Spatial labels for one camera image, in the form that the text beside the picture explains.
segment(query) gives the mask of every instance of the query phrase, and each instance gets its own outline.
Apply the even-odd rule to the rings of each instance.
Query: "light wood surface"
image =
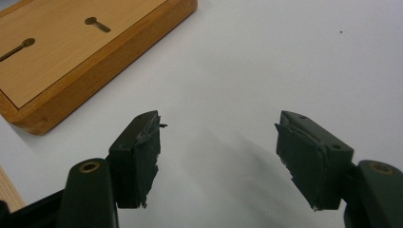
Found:
[[[0,166],[0,200],[5,201],[11,212],[17,211],[25,206],[14,185],[6,172]]]
[[[165,0],[35,0],[0,20],[0,55],[28,38],[35,43],[0,62],[0,88],[18,107],[81,64]],[[96,17],[111,31],[85,20]]]
[[[9,9],[3,10],[0,12],[0,20],[3,20],[5,17],[11,17],[11,14],[30,4],[34,4],[36,1],[38,0],[23,1],[17,4],[18,6],[12,6]],[[89,5],[85,5],[82,2],[87,1],[80,1],[78,6],[89,7]],[[125,67],[130,65],[147,49],[151,48],[156,42],[163,38],[167,32],[176,27],[190,15],[198,5],[197,0],[134,0],[122,2],[126,3],[125,8],[127,9],[117,10],[115,8],[120,8],[118,7],[119,4],[116,4],[116,2],[111,4],[111,1],[107,1],[107,3],[109,3],[108,6],[115,10],[113,14],[111,13],[110,15],[107,12],[95,13],[91,10],[85,11],[81,9],[81,14],[78,14],[79,16],[74,15],[74,17],[76,17],[74,19],[66,19],[65,16],[63,16],[64,14],[61,14],[62,16],[50,15],[53,18],[62,17],[60,19],[61,22],[59,22],[62,23],[61,25],[74,21],[73,26],[66,26],[66,28],[52,24],[53,29],[41,29],[38,24],[36,29],[41,30],[45,36],[39,39],[35,38],[34,45],[25,47],[15,55],[0,62],[0,66],[7,62],[7,65],[9,65],[9,68],[12,67],[12,70],[22,70],[30,73],[17,74],[17,76],[13,73],[7,74],[9,76],[3,76],[5,74],[0,67],[0,75],[3,81],[3,83],[0,83],[0,86],[8,88],[3,89],[3,87],[1,87],[0,90],[0,112],[3,117],[10,123],[25,129],[31,134],[42,135],[47,133],[119,74]],[[131,21],[134,22],[134,24],[124,29],[121,23],[125,25],[129,25],[130,23],[126,21],[127,19],[124,19],[125,17],[122,15],[122,12],[130,15],[135,13],[136,10],[128,10],[128,7],[134,7],[134,5],[132,5],[134,2],[139,3],[138,6],[141,8],[142,13],[139,13],[139,15],[145,14],[144,12],[149,11],[152,6],[160,5],[143,16],[143,18],[136,15],[135,17],[137,19],[141,19],[137,22]],[[56,9],[63,10],[63,13],[66,11],[67,14],[70,13],[70,15],[73,15],[71,14],[72,8],[66,6],[66,9],[63,9],[59,4],[52,6]],[[47,8],[47,10],[44,11],[48,13],[48,5],[38,5],[38,8],[41,7]],[[84,21],[91,16],[97,17],[101,23],[111,28],[111,32],[105,33],[94,26],[86,25]],[[49,20],[45,20],[47,18],[46,16],[37,16],[37,18],[39,18],[38,20],[42,20],[43,23],[51,24]],[[113,38],[111,34],[114,34],[115,31],[117,33],[119,27],[122,27],[120,28],[120,34]],[[77,47],[67,45],[66,39],[55,39],[54,37],[56,37],[57,34],[54,33],[57,32],[54,31],[56,29],[57,32],[60,31],[62,33],[67,32],[68,29],[77,30],[77,32],[80,31],[78,33],[72,32],[71,34],[69,32],[67,35],[69,39],[73,40],[73,43]],[[33,38],[33,36],[26,33],[21,35],[21,37],[24,38],[20,40],[25,40],[27,37]],[[41,41],[42,39],[48,39],[52,44],[45,44]],[[21,42],[22,41],[14,41],[13,45],[2,47],[0,53],[7,53],[10,49],[21,44]],[[40,45],[44,46],[45,50],[37,49]],[[58,54],[53,53],[52,55],[47,55],[46,53],[52,52],[50,47],[54,47],[54,51],[58,51]],[[41,52],[42,54],[39,54],[34,50],[48,52]],[[29,56],[30,54],[41,58],[42,61],[38,61],[36,58],[23,58],[23,56]],[[24,65],[20,62],[24,60],[35,62],[35,65],[47,65],[48,68],[39,69],[38,66],[31,66],[30,70],[28,70],[25,69]],[[38,78],[32,77],[34,69],[39,72],[36,74],[39,75]]]

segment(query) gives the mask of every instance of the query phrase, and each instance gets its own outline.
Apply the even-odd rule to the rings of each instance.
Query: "wooden block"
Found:
[[[25,206],[2,167],[0,167],[0,200],[7,203],[11,212],[17,211]]]
[[[1,114],[45,134],[196,7],[197,0],[25,0],[1,11]]]

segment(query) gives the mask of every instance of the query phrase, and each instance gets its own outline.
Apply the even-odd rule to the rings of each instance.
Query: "wooden base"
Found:
[[[0,166],[0,200],[5,201],[11,212],[25,206],[11,180]]]
[[[34,1],[35,0],[21,1],[16,5],[1,11],[0,23],[1,20],[4,20],[7,16],[10,17],[10,15],[13,13],[16,13],[19,9],[26,7],[28,4],[32,4]],[[137,1],[139,4],[142,4],[142,10],[145,9],[144,5],[149,4],[150,2],[150,0],[122,1],[126,4],[129,4],[127,3],[128,1]],[[60,65],[60,67],[54,67],[53,70],[55,70],[56,73],[63,73],[61,77],[52,79],[54,82],[49,80],[49,78],[53,77],[54,74],[44,77],[44,74],[50,71],[50,69],[48,70],[47,68],[38,70],[40,74],[38,74],[37,77],[33,77],[32,81],[36,82],[37,84],[35,87],[33,87],[35,83],[26,83],[26,79],[18,78],[22,77],[18,76],[18,73],[15,73],[16,75],[8,78],[6,78],[7,76],[3,76],[6,75],[4,72],[6,72],[5,68],[7,64],[10,65],[8,67],[17,67],[17,69],[11,69],[11,72],[14,72],[13,70],[20,70],[21,67],[32,67],[33,71],[36,66],[21,66],[18,64],[11,65],[10,63],[11,61],[17,61],[18,58],[21,58],[21,60],[19,60],[20,62],[28,59],[28,57],[25,58],[23,55],[29,55],[32,52],[35,53],[34,47],[39,47],[39,41],[37,41],[37,43],[31,47],[24,47],[21,49],[21,53],[18,52],[15,55],[11,55],[3,62],[0,62],[0,112],[3,117],[10,123],[25,129],[31,134],[41,135],[47,133],[52,127],[62,121],[78,106],[84,103],[95,92],[107,84],[124,68],[130,65],[147,49],[163,38],[167,32],[176,27],[197,8],[197,0],[155,1],[160,1],[156,3],[158,6],[155,9],[147,13],[144,17],[140,18],[128,28],[122,28],[122,33],[117,34],[116,37],[109,37],[108,39],[110,41],[107,41],[107,43],[99,44],[100,48],[90,52],[84,61],[80,62],[79,64],[74,64],[72,68],[63,69],[64,71],[59,70],[62,65]],[[113,21],[113,19],[119,17],[122,17],[122,15],[113,15],[110,21]],[[120,20],[115,21],[115,24],[119,24],[121,22]],[[96,35],[100,34],[100,36],[103,35],[103,37],[106,37],[106,35],[104,36],[104,32],[97,30],[97,27],[88,24],[84,25],[84,20],[77,29],[92,29],[92,31],[89,32],[98,32]],[[72,42],[72,39],[68,37],[66,40],[50,40],[50,42],[56,42],[58,46],[62,46],[64,43],[68,43],[69,41]],[[93,46],[95,46],[95,44],[86,45],[88,48]],[[0,57],[2,55],[4,56],[5,51],[2,49],[0,49],[0,51],[2,51],[0,52]],[[88,50],[83,49],[80,51],[84,53]],[[52,56],[49,56],[49,54],[42,54],[40,57],[31,58],[30,60],[34,62],[36,61],[36,58],[43,58],[43,60],[40,62],[43,63],[43,61],[50,61]],[[74,57],[70,57],[70,59],[67,60],[57,60],[57,62],[60,61],[71,64],[73,61],[77,60]]]

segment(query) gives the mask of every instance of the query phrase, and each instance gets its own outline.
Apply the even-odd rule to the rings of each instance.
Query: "keyhole slot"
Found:
[[[88,17],[88,18],[84,21],[84,23],[85,23],[86,25],[94,26],[94,27],[100,29],[100,30],[103,31],[103,32],[110,32],[110,28],[108,28],[106,25],[104,25],[104,24],[100,23],[99,21],[97,21],[97,18],[96,18],[96,17]]]
[[[3,62],[5,60],[7,60],[9,57],[11,57],[12,55],[16,54],[17,52],[19,52],[20,50],[27,48],[29,46],[32,46],[33,44],[35,44],[35,39],[33,38],[28,38],[27,40],[23,41],[23,43],[14,48],[13,50],[7,52],[5,55],[0,57],[0,62]]]

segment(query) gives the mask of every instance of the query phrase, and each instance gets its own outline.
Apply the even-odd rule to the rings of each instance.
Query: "screw hole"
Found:
[[[332,148],[334,148],[334,149],[341,149],[341,146],[339,146],[339,145],[337,145],[337,144],[334,144],[334,145],[332,145]]]
[[[89,161],[80,166],[80,172],[90,173],[90,172],[97,170],[99,167],[100,167],[100,164],[98,162]]]

